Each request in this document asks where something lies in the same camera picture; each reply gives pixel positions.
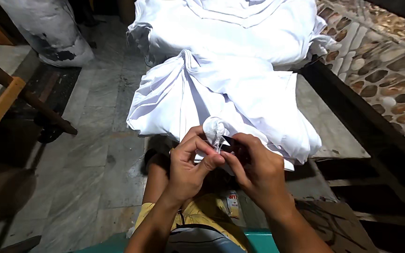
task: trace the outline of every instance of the white garment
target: white garment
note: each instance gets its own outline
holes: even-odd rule
[[[191,127],[219,118],[228,136],[252,134],[273,152],[302,164],[321,146],[296,107],[296,74],[258,58],[193,55],[183,50],[142,77],[127,124],[140,135],[180,141]]]
[[[135,13],[128,33],[159,65],[134,94],[130,128],[180,141],[222,123],[228,136],[258,137],[288,170],[320,148],[296,107],[296,74],[273,71],[333,43],[313,0],[138,0]]]
[[[255,57],[273,65],[287,65],[303,60],[314,41],[317,51],[335,42],[319,34],[326,23],[317,17],[313,0],[265,0],[241,8],[240,4],[234,4],[239,2],[247,3],[138,0],[135,21],[128,27],[128,33],[154,64],[189,49],[192,53],[209,50],[219,55]],[[243,23],[251,19],[255,25]]]

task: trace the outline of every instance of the forearm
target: forearm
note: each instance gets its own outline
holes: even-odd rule
[[[153,209],[132,234],[124,252],[163,252],[180,206],[181,203],[170,198],[165,190]]]
[[[281,253],[332,253],[295,207],[285,213],[269,212],[267,221]]]

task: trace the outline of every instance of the marble floor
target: marble floor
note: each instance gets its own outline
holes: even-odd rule
[[[46,145],[36,190],[3,246],[41,234],[31,252],[69,252],[134,226],[146,183],[136,166],[144,139],[125,119],[147,69],[139,52],[127,48],[118,16],[98,19],[105,22],[83,31],[97,43],[95,59],[82,68],[63,114],[79,132]]]

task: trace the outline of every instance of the wooden frame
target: wooden frame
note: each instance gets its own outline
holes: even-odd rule
[[[71,126],[70,122],[64,120],[60,115],[40,101],[36,95],[25,89],[26,83],[23,79],[12,77],[0,68],[0,84],[6,87],[5,91],[0,96],[0,121],[14,101],[20,97],[30,106],[44,114],[53,124],[57,124],[61,127],[66,133],[72,135],[77,134],[77,130]]]

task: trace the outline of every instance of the leg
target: leg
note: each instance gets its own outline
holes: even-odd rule
[[[148,168],[148,181],[146,181],[144,203],[156,203],[168,184],[170,159],[164,154],[155,154],[146,165]]]

